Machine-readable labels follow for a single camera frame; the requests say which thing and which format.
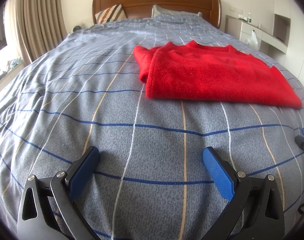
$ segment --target headboard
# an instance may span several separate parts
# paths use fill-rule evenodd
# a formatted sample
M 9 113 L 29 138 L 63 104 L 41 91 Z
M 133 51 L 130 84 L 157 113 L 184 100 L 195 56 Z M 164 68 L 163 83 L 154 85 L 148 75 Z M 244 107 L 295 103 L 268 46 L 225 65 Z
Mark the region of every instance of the headboard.
M 95 14 L 118 3 L 122 4 L 128 18 L 150 18 L 152 6 L 157 4 L 169 10 L 202 12 L 202 18 L 217 28 L 221 23 L 220 0 L 93 0 L 94 24 L 97 23 Z

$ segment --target striped pillow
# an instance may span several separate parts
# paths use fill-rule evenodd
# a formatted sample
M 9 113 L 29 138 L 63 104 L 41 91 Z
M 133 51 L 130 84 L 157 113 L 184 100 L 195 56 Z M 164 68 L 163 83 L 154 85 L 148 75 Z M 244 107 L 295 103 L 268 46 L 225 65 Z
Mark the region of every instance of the striped pillow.
M 103 11 L 100 11 L 95 15 L 95 18 L 97 23 L 101 24 L 115 22 L 117 20 L 123 20 L 127 17 L 125 15 L 122 5 L 119 3 Z

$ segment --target bottle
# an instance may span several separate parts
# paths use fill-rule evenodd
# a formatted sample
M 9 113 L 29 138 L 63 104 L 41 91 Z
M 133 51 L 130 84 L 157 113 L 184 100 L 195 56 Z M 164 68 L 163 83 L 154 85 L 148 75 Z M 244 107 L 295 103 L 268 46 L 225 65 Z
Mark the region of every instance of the bottle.
M 251 23 L 252 19 L 251 19 L 251 13 L 249 13 L 249 16 L 248 16 L 248 23 Z

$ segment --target plastic bag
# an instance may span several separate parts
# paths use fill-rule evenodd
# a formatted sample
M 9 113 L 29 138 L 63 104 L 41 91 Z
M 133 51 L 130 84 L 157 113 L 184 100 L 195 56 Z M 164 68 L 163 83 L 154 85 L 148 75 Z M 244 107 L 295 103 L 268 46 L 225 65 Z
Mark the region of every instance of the plastic bag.
M 252 49 L 259 50 L 258 39 L 256 38 L 255 31 L 252 31 L 252 36 L 249 40 L 247 40 Z

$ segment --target metal screw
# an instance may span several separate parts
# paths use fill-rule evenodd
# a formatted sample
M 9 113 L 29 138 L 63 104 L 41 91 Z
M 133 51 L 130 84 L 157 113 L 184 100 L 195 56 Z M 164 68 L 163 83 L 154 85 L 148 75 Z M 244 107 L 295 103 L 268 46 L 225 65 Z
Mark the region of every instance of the metal screw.
M 271 174 L 269 174 L 269 175 L 268 175 L 268 180 L 273 181 L 273 180 L 274 180 L 274 176 L 273 176 L 273 175 L 271 175 Z
M 34 175 L 30 175 L 30 176 L 28 176 L 28 181 L 32 181 L 34 178 L 35 178 Z
M 238 172 L 237 172 L 237 175 L 238 175 L 240 178 L 244 178 L 246 174 L 244 173 L 244 171 L 238 171 Z
M 58 178 L 62 178 L 64 175 L 65 175 L 65 171 L 59 171 L 59 172 L 56 174 L 56 176 L 57 176 Z

